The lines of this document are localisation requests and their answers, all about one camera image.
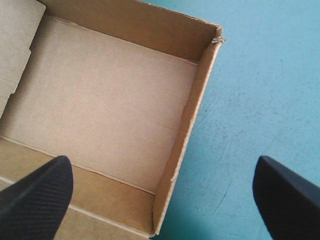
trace cardboard flap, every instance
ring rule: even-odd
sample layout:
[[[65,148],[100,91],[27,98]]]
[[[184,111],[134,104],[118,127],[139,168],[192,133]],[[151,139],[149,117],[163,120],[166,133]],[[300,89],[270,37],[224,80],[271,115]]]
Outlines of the cardboard flap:
[[[25,69],[45,9],[36,0],[0,1],[0,117]]]
[[[160,233],[160,229],[174,191],[182,160],[186,152],[192,128],[196,121],[196,116],[211,70],[216,60],[219,48],[225,40],[224,38],[220,38],[222,31],[222,28],[217,30],[215,38],[206,48],[198,63],[190,96],[187,105],[183,110],[178,136],[175,140],[170,158],[165,166],[163,176],[156,190],[153,203],[153,224],[155,234],[157,235]]]

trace torn cardboard edge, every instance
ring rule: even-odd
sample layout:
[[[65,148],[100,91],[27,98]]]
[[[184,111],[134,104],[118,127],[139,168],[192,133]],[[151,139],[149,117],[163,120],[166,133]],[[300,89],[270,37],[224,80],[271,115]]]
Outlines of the torn cardboard edge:
[[[28,144],[24,144],[24,143],[22,143],[22,142],[20,142],[20,141],[11,139],[11,138],[6,137],[6,136],[4,136],[4,135],[0,135],[0,139],[4,139],[4,140],[7,140],[7,141],[9,141],[9,142],[11,142],[11,143],[20,145],[20,146],[22,146],[22,147],[35,150],[35,151],[37,151],[37,152],[46,154],[46,155],[51,156],[51,157],[53,157],[53,158],[57,157],[57,155],[55,155],[55,154],[52,154],[52,153],[47,152],[47,151],[44,151],[44,150],[39,149],[39,148],[37,148],[37,147],[30,146],[30,145],[28,145]],[[114,180],[114,181],[116,181],[116,182],[118,182],[118,183],[121,183],[121,184],[128,185],[128,186],[130,186],[130,187],[132,187],[132,188],[141,190],[141,191],[146,192],[146,193],[148,193],[148,194],[156,195],[156,194],[155,194],[154,192],[152,192],[152,191],[149,191],[149,190],[144,189],[144,188],[142,188],[142,187],[136,186],[136,185],[134,185],[134,184],[132,184],[132,183],[130,183],[130,182],[123,181],[123,180],[121,180],[121,179],[119,179],[119,178],[117,178],[117,177],[114,177],[114,176],[105,174],[105,173],[103,173],[103,172],[99,172],[99,171],[93,170],[93,169],[91,169],[91,168],[88,168],[88,167],[85,167],[85,166],[82,166],[82,165],[74,164],[74,163],[72,163],[72,162],[71,162],[71,164],[72,164],[73,166],[75,166],[75,167],[78,167],[78,168],[87,170],[87,171],[89,171],[89,172],[92,172],[92,173],[101,175],[101,176],[103,176],[103,177],[105,177],[105,178]]]
[[[0,175],[0,181],[4,182],[4,183],[6,183],[6,184],[9,184],[9,185],[12,185],[12,184],[15,184],[15,183],[16,183],[15,181],[12,181],[12,180],[10,180],[10,179],[8,179],[8,178],[6,178],[6,177],[3,177],[3,176],[1,176],[1,175]],[[94,219],[97,219],[97,220],[99,220],[99,221],[102,221],[102,222],[104,222],[104,223],[107,223],[107,224],[110,224],[110,225],[112,225],[112,226],[115,226],[115,227],[117,227],[117,228],[120,228],[120,229],[123,229],[123,230],[125,230],[125,231],[128,231],[128,232],[130,232],[130,233],[132,233],[132,234],[135,234],[135,235],[138,235],[138,236],[141,236],[141,237],[144,237],[144,238],[149,238],[149,237],[150,237],[150,235],[148,235],[148,234],[143,234],[143,233],[141,233],[141,232],[139,232],[139,231],[136,231],[136,230],[134,230],[134,229],[132,229],[132,228],[130,228],[130,227],[121,225],[121,224],[119,224],[119,223],[117,223],[117,222],[115,222],[115,221],[112,221],[112,220],[107,219],[107,218],[105,218],[105,217],[103,217],[103,216],[99,216],[99,215],[97,215],[97,214],[94,214],[94,213],[92,213],[92,212],[90,212],[90,211],[87,211],[87,210],[85,210],[85,209],[82,209],[82,208],[80,208],[80,207],[77,207],[77,206],[75,206],[75,205],[73,205],[73,204],[69,204],[68,208],[69,208],[69,209],[72,209],[72,210],[75,210],[75,211],[77,211],[77,212],[79,212],[79,213],[81,213],[81,214],[87,215],[87,216],[89,216],[89,217],[91,217],[91,218],[94,218]]]

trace cardboard box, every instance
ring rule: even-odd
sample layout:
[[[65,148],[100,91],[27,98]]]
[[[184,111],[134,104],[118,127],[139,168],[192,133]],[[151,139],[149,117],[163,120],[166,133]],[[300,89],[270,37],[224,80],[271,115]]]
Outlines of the cardboard box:
[[[222,28],[136,0],[39,2],[0,2],[0,43],[16,50],[1,49],[2,105],[25,67],[0,119],[0,187],[66,155],[55,239],[159,234]]]

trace black rubber pad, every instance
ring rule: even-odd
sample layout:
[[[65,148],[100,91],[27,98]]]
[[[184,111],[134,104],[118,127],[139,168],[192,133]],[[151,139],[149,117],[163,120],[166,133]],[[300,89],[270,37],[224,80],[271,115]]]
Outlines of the black rubber pad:
[[[275,240],[320,239],[320,188],[276,160],[261,156],[253,196]]]
[[[69,159],[58,156],[0,192],[1,240],[52,240],[73,192]]]

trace teal surface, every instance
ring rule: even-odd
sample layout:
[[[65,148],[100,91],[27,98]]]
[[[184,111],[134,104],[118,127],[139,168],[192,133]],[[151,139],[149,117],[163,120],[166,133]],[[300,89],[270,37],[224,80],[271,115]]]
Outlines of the teal surface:
[[[320,2],[149,0],[224,27],[160,236],[270,240],[252,194],[269,155],[320,185]]]

